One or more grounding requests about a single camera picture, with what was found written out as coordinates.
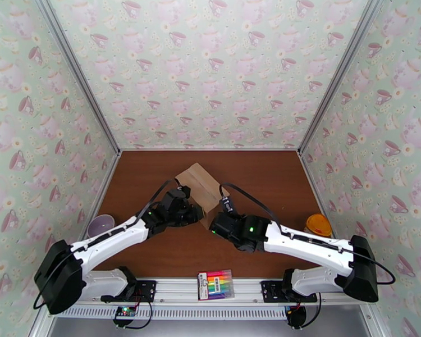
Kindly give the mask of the pack of coloured highlighters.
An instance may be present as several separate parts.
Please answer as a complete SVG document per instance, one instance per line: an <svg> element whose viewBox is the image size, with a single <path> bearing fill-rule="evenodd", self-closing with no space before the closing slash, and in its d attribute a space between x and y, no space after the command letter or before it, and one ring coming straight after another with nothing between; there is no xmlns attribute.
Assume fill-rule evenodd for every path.
<svg viewBox="0 0 421 337"><path fill-rule="evenodd" d="M235 297L231 270L199 272L198 301L231 299Z"/></svg>

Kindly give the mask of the jar with orange lid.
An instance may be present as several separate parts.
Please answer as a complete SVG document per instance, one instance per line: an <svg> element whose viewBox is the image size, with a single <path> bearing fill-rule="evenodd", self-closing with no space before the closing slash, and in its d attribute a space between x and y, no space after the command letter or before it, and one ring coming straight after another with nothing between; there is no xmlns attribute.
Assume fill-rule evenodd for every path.
<svg viewBox="0 0 421 337"><path fill-rule="evenodd" d="M321 213L316 213L308 217L304 231L324 238L330 238L332 236L331 224L328 218Z"/></svg>

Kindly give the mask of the small green circuit board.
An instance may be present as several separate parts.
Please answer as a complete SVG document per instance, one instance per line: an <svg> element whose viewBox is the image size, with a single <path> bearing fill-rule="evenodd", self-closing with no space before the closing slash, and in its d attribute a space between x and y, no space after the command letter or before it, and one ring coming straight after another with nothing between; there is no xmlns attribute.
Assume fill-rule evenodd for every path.
<svg viewBox="0 0 421 337"><path fill-rule="evenodd" d="M118 306L115 312L115 320L134 319L137 314L135 306Z"/></svg>

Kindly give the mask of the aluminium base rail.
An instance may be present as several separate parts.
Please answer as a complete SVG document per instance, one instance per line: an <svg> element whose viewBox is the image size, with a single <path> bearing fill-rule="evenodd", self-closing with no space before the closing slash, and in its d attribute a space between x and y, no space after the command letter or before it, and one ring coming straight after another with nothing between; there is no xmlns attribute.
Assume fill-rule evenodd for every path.
<svg viewBox="0 0 421 337"><path fill-rule="evenodd" d="M266 303L263 300L261 282L262 279L236 278L234 282L235 297L231 299L198 301L198 284L195 278L139 278L138 281L147 283L155 281L154 301L155 306L286 306L296 303ZM86 280L86 287L82 290L78 299L72 296L61 296L61 308L50 309L52 314L59 314L75 305L104 305L100 300L103 295L116 295L123 289L123 282L112 272L93 272ZM328 292L316 294L316 303L302 303L304 305L316 305L318 303L327 305L360 305L363 301L354 299L343 292ZM125 302L110 302L117 305Z"/></svg>

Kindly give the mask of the aluminium corner post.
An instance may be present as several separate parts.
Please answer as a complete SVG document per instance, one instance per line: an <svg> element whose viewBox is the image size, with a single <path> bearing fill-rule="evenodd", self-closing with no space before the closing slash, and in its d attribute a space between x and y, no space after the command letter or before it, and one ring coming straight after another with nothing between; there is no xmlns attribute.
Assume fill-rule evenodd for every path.
<svg viewBox="0 0 421 337"><path fill-rule="evenodd" d="M88 80L81 68L81 65L75 56L74 50L68 41L65 29L62 27L56 12L50 2L50 0L34 0L38 6L39 11L44 18L44 21L48 25L48 29L54 38L54 41L58 45L63 58L65 59L69 71L75 80L76 85L80 88L87 104L90 106L95 118L98 120L99 126L111 145L113 151L117 156L121 155L121 148L119 147L114 135L111 132L110 126L108 125L104 114L102 113L97 99L88 83Z"/></svg>
<svg viewBox="0 0 421 337"><path fill-rule="evenodd" d="M378 12L380 11L383 2L384 0L367 1L365 8L358 21L358 24L353 31L353 34L346 46L346 49L340 59L340 62L338 63L331 78L331 81L322 97L322 100L320 101L317 107L317 110L310 122L307 131L305 132L303 141L297 148L297 154L301 160L303 159L304 151L308 147L310 140L317 129L318 124L320 123L328 106L330 105L331 101L338 92L338 89L341 86L341 83L346 73L349 71L354 57L356 56L363 39L366 37L370 26L372 25Z"/></svg>

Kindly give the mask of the brown cardboard express box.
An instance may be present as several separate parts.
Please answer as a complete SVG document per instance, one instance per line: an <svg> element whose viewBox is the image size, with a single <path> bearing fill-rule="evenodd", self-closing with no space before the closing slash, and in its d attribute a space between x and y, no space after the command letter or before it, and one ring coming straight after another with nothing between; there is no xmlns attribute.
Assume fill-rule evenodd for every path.
<svg viewBox="0 0 421 337"><path fill-rule="evenodd" d="M221 210L219 191L220 183L209 174L199 163L194 163L185 171L176 175L181 185L191 189L191 199L194 204L201 206L204 217L200 223L209 230L212 221Z"/></svg>

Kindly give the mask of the small black electronics module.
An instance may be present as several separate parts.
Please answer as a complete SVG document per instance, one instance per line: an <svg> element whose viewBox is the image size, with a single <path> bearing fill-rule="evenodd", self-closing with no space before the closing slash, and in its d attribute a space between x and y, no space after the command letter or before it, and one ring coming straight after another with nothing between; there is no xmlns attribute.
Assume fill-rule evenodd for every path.
<svg viewBox="0 0 421 337"><path fill-rule="evenodd" d="M293 329L300 329L306 322L306 309L304 306L286 306L285 314L287 324Z"/></svg>

